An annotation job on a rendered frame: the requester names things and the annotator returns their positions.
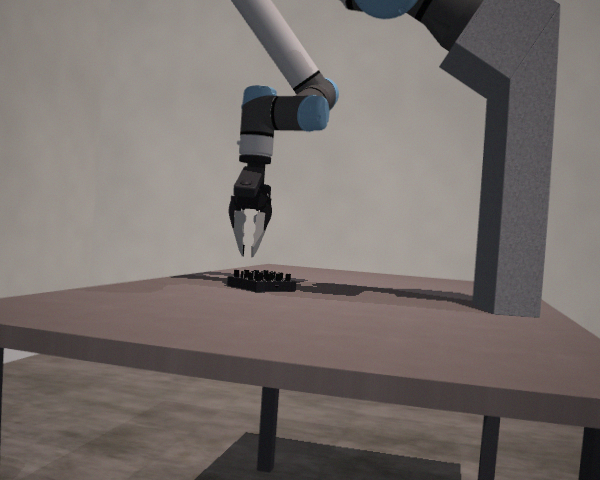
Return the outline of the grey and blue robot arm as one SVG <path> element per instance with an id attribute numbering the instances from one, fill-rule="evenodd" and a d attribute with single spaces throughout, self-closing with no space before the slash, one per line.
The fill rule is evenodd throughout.
<path id="1" fill-rule="evenodd" d="M 239 153 L 271 157 L 274 130 L 325 129 L 339 90 L 323 77 L 271 0 L 231 1 L 297 94 L 277 96 L 274 88 L 260 85 L 244 90 Z M 407 13 L 450 51 L 483 0 L 421 0 L 418 4 L 417 0 L 340 1 L 348 10 L 379 19 Z M 245 166 L 234 185 L 234 195 L 255 198 L 263 178 L 264 168 Z"/>

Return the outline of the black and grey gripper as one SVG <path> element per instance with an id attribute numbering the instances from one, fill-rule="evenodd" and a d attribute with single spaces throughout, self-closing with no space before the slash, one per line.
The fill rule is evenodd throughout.
<path id="1" fill-rule="evenodd" d="M 271 157 L 261 155 L 239 155 L 239 162 L 248 162 L 247 166 L 249 167 L 264 168 L 265 177 L 265 164 L 271 164 Z M 253 220 L 256 226 L 256 230 L 253 234 L 254 243 L 251 246 L 251 257 L 254 257 L 260 246 L 267 225 L 272 216 L 272 199 L 269 197 L 269 195 L 271 197 L 271 187 L 269 185 L 264 184 L 263 178 L 263 181 L 259 187 L 255 198 L 235 195 L 231 196 L 231 202 L 229 205 L 229 217 L 241 256 L 244 256 L 245 247 L 243 243 L 244 223 L 246 222 L 246 215 L 244 214 L 244 210 L 255 209 L 256 211 L 258 211 L 258 213 L 254 216 Z"/>

